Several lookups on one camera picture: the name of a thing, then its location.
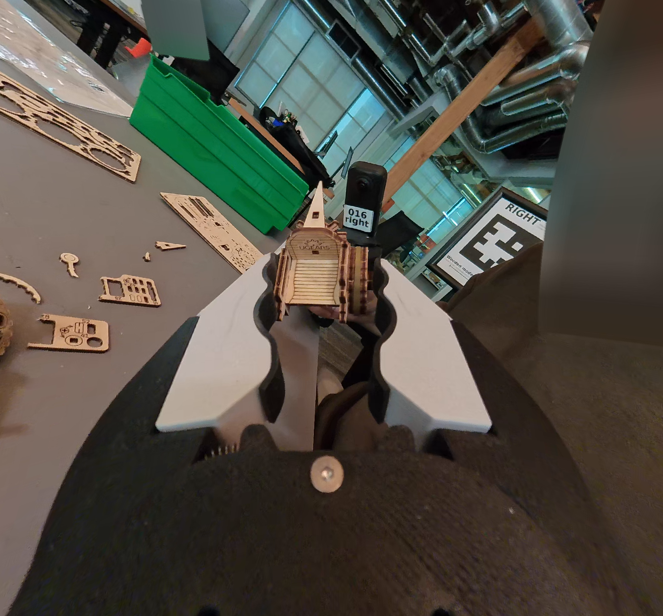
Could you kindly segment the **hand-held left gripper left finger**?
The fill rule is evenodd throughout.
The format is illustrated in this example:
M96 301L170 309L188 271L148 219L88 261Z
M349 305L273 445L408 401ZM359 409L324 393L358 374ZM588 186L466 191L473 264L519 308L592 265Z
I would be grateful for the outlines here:
M285 379L285 402L268 422L259 385L272 363L270 338L254 319L268 286L262 256L198 315L198 322L156 420L159 432L212 428L222 444L238 444L246 426L265 424L282 451L314 446L319 326L295 306L271 328Z

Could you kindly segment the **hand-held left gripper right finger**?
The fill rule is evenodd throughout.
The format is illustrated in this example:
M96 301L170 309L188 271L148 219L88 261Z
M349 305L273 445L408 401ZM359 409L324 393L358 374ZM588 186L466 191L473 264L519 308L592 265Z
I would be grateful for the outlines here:
M408 427L416 443L437 429L486 433L492 421L450 317L389 262L373 273L380 332L369 379L377 422Z

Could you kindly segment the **pointed wooden part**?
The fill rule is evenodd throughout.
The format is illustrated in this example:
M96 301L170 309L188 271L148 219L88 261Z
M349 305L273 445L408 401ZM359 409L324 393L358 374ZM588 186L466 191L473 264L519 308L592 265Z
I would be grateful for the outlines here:
M327 227L324 202L324 187L322 181L319 181L301 228L325 229Z

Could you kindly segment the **small wooden model assembly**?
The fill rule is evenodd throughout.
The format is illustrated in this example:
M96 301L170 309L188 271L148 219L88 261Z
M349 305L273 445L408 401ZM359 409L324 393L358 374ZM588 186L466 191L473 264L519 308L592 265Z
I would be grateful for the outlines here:
M278 260L274 287L277 320L289 306L332 306L339 321L367 311L369 248L352 246L337 223L298 221Z

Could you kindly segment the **grey desk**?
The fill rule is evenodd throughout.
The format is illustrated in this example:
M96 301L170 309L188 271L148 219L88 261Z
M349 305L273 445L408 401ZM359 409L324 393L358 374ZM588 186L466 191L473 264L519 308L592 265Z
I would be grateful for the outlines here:
M14 322L1 357L1 614L13 603L67 471L87 435L127 382L191 316L239 274L161 199L207 198L262 253L264 235L137 132L128 120L81 107L71 114L141 155L130 183L1 117L1 272L42 297L1 283ZM185 244L162 252L156 241ZM79 257L68 275L60 255ZM151 253L151 261L143 255ZM98 301L101 277L152 279L160 307ZM105 353L39 350L53 325L43 314L105 321Z

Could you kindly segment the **black backpack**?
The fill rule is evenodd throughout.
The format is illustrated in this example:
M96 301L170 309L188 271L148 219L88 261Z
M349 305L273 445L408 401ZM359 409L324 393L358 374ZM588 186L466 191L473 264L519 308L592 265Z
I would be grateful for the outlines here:
M334 181L328 175L325 166L304 143L293 123L284 122L269 107L260 108L259 122L283 148L298 160L303 170L303 179L308 183L310 190L317 188L319 181L322 182L325 189L331 189L334 186Z

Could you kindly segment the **slotted rectangular wooden piece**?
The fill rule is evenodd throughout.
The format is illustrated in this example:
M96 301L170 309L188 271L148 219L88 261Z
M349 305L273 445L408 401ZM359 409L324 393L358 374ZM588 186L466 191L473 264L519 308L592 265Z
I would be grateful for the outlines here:
M162 305L158 289L152 279L124 274L120 277L101 277L100 281L104 290L98 297L100 302L147 307ZM119 295L111 292L111 284L120 287Z

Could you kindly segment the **wooden sheet with small cutouts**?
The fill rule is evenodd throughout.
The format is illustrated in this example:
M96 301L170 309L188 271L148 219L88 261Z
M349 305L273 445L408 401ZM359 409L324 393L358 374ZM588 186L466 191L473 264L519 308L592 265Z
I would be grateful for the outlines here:
M262 253L203 197L160 193L161 199L239 273L253 267Z

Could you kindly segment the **framed marker sign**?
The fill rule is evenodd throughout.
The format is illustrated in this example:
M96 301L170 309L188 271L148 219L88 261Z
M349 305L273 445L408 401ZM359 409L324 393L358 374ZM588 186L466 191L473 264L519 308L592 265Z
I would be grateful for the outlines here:
M547 218L543 206L500 187L444 240L426 268L460 289L473 276L542 242Z

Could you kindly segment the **wooden piece with tab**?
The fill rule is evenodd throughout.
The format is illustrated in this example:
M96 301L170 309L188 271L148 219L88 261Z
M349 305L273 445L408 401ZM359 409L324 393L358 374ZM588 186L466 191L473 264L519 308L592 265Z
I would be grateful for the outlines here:
M40 322L53 325L50 344L28 343L39 350L105 353L110 349L109 324L105 321L59 314L43 314Z

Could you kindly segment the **green plastic bin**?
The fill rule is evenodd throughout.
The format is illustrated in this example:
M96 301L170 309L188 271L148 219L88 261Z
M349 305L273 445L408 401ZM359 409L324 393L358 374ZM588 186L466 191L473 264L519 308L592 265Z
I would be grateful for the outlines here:
M283 231L307 183L227 107L151 56L129 123L266 234Z

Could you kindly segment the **metal ventilation ducts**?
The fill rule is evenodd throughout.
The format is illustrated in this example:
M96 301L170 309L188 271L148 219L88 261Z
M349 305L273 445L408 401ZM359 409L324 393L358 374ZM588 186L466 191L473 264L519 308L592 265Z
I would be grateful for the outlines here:
M490 154L565 128L593 37L589 0L475 1L479 24L443 56L435 86L452 101L500 53L509 60L463 119L465 139Z

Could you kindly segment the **black monitor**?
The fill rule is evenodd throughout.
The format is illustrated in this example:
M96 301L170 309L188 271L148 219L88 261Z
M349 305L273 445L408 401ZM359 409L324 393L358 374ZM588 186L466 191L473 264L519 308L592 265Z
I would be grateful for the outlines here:
M241 0L200 2L208 43L208 60L174 56L171 67L207 90L211 100L219 104L239 72L239 68L224 52L248 16L249 9Z

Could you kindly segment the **curved toothed wooden piece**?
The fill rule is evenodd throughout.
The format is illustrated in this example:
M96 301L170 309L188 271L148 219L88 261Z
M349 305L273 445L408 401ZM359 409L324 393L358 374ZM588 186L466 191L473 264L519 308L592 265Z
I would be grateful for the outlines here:
M37 305L40 305L42 303L41 295L39 294L37 289L35 289L29 283L19 279L18 277L6 273L0 273L0 279L4 283L13 284L19 289L24 290L31 297L33 302L36 303Z

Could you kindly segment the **wooden sheet with round cutouts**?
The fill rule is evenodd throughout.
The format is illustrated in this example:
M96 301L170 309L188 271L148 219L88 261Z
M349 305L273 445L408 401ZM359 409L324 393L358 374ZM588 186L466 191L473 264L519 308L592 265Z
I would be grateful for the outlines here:
M1 74L1 115L135 183L141 156L33 90Z

